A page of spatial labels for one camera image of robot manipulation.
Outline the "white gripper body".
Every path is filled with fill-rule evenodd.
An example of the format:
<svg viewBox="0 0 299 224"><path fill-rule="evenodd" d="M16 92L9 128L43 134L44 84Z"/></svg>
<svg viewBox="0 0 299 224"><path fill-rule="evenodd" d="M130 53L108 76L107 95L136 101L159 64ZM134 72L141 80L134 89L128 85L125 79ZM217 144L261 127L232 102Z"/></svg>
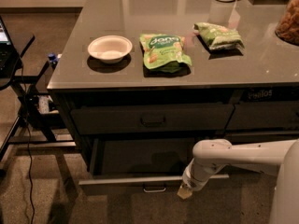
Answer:
<svg viewBox="0 0 299 224"><path fill-rule="evenodd" d="M199 191L206 185L206 183L207 181L200 181L193 177L189 167L185 169L182 175L181 186L187 191Z"/></svg>

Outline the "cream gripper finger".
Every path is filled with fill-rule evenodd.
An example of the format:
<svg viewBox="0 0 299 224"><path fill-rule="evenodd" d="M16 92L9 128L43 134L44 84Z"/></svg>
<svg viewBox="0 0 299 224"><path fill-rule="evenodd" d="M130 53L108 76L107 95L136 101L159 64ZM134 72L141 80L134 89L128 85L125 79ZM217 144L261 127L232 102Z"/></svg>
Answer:
<svg viewBox="0 0 299 224"><path fill-rule="evenodd" d="M192 196L192 191L186 184L182 183L178 189L178 196L179 198L186 200Z"/></svg>

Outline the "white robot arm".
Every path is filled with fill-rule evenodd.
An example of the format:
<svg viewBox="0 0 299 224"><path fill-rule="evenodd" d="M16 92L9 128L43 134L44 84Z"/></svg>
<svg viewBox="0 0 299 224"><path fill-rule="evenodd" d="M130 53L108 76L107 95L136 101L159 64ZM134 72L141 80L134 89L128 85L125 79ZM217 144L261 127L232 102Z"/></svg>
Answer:
<svg viewBox="0 0 299 224"><path fill-rule="evenodd" d="M269 224L299 224L299 140L233 145L225 139L202 140L192 150L178 196L187 199L207 181L231 165L274 175L274 192Z"/></svg>

